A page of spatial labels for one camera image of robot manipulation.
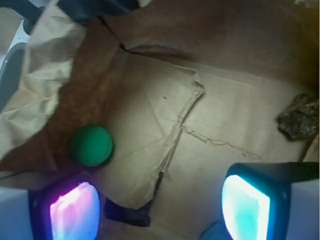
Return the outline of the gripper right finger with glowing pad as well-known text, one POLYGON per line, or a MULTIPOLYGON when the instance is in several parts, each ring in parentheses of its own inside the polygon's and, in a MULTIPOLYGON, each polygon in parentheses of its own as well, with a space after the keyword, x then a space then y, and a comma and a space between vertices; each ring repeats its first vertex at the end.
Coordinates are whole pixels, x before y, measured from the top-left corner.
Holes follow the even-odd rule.
POLYGON ((235 163, 223 182, 221 207, 233 240, 318 240, 320 165, 235 163))

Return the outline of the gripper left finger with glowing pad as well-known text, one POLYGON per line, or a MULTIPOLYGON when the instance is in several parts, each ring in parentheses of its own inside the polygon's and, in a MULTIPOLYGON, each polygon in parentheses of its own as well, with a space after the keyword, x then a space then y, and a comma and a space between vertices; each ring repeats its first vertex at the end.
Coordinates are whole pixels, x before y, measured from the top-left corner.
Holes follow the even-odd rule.
POLYGON ((1 172, 2 240, 94 240, 100 197, 87 172, 1 172))

